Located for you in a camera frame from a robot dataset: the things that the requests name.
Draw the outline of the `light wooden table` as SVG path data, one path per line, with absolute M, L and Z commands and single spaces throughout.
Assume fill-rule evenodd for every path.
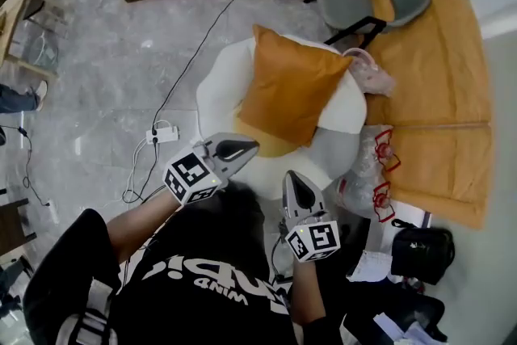
M 27 9 L 30 0 L 6 0 L 0 6 L 0 69 L 7 61 L 20 68 L 28 69 L 47 79 L 57 78 L 57 75 L 41 66 L 33 65 L 21 57 L 10 53 L 13 36 L 19 21 L 22 19 L 23 12 Z M 58 0 L 38 0 L 42 6 L 47 5 L 45 12 L 51 15 L 56 21 L 66 25 L 67 22 L 59 15 L 53 13 L 54 9 L 66 12 L 67 6 Z

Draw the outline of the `pink clear plastic bag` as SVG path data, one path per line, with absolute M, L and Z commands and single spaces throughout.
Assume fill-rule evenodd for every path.
M 348 70 L 365 94 L 390 97 L 396 86 L 395 80 L 385 72 L 364 49 L 349 48 L 343 57 L 352 59 Z

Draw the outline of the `white dotted cloth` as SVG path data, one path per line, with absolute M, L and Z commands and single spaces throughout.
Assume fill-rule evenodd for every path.
M 350 282 L 375 283 L 382 281 L 390 273 L 392 261 L 391 255 L 364 250 L 347 279 Z

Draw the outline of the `white round sofa chair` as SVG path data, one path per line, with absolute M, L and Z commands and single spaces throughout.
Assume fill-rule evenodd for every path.
M 233 131 L 233 118 L 254 75 L 254 47 L 252 38 L 224 47 L 199 84 L 196 103 L 201 137 Z M 288 170 L 305 175 L 325 189 L 354 164 L 366 115 L 364 93 L 346 72 L 320 115 L 309 147 L 277 158 L 255 156 L 234 179 L 269 200 L 280 198 L 282 179 Z

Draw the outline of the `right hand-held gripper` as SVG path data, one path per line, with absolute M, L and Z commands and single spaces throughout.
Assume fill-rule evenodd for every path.
M 332 255 L 341 247 L 338 222 L 329 211 L 322 211 L 320 188 L 308 177 L 289 170 L 283 180 L 285 242 L 299 263 L 312 262 Z M 301 212 L 314 212 L 301 216 Z

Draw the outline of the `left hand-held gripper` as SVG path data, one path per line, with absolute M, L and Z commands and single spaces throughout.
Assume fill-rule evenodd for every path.
M 259 143 L 246 135 L 215 133 L 173 156 L 166 163 L 162 181 L 180 205 L 206 200 L 226 188 L 228 178 L 239 172 L 258 151 Z M 216 172 L 215 157 L 222 162 L 224 177 Z

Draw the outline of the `person's black printed shirt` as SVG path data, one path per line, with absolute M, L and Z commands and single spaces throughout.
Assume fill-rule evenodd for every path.
M 254 201 L 180 207 L 118 264 L 86 210 L 36 269 L 23 299 L 36 345 L 343 345 L 327 315 L 292 320 L 269 284 Z

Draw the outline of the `dark wooden table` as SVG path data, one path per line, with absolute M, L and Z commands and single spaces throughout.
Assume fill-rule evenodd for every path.
M 0 256 L 35 240 L 37 234 L 31 231 L 25 234 L 19 208 L 29 204 L 27 198 L 16 200 L 0 206 Z

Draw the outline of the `black handbag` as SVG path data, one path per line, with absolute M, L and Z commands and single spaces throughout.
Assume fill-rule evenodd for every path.
M 391 225 L 400 230 L 393 238 L 391 274 L 437 285 L 456 255 L 452 232 L 419 228 L 400 219 Z

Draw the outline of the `person's left forearm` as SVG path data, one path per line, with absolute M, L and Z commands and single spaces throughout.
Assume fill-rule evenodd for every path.
M 111 219 L 107 223 L 107 232 L 118 264 L 137 252 L 180 207 L 175 197 L 164 190 L 138 207 Z

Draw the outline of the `orange cushion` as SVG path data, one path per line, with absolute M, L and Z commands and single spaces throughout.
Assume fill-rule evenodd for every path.
M 259 157 L 279 158 L 312 143 L 351 59 L 258 24 L 253 33 L 254 76 L 233 126 L 259 143 Z

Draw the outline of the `person's right forearm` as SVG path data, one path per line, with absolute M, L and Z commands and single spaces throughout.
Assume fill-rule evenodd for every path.
M 300 326 L 326 316 L 315 262 L 293 263 L 291 315 Z

